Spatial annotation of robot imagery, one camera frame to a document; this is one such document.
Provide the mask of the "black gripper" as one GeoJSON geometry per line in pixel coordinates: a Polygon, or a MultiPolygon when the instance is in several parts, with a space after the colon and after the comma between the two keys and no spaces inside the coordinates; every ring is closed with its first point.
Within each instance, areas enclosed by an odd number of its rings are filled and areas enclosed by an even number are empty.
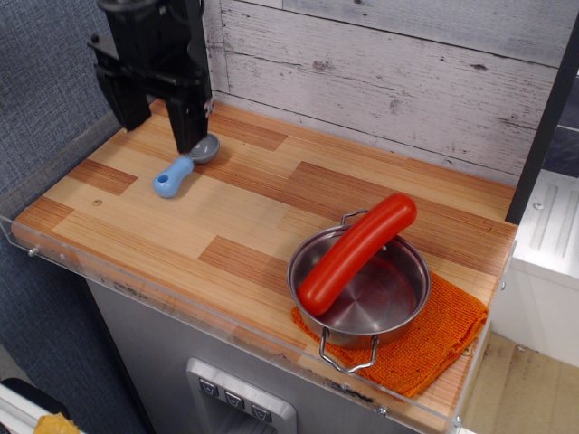
{"type": "Polygon", "coordinates": [[[213,95],[204,1],[98,1],[109,35],[93,35],[100,89],[127,131],[150,116],[147,94],[166,99],[179,154],[208,135],[213,95]]]}

